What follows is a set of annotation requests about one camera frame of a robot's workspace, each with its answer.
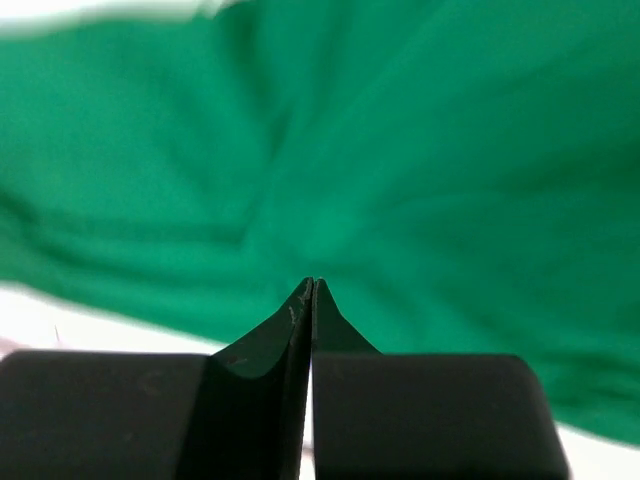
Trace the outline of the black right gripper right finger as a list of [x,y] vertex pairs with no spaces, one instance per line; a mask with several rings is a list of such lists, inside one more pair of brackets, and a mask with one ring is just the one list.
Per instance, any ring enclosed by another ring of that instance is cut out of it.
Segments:
[[509,354],[385,354],[324,281],[312,307],[319,479],[566,479],[542,386]]

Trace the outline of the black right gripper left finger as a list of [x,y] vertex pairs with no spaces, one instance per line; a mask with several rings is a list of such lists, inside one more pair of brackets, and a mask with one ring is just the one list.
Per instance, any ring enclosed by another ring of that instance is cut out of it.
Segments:
[[212,355],[16,351],[1,363],[5,479],[295,479],[312,282]]

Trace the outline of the green t shirt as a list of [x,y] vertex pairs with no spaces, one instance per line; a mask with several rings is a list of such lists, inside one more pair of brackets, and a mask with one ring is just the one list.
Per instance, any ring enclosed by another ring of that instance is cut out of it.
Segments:
[[232,342],[308,276],[639,440],[639,5],[239,1],[1,32],[1,276]]

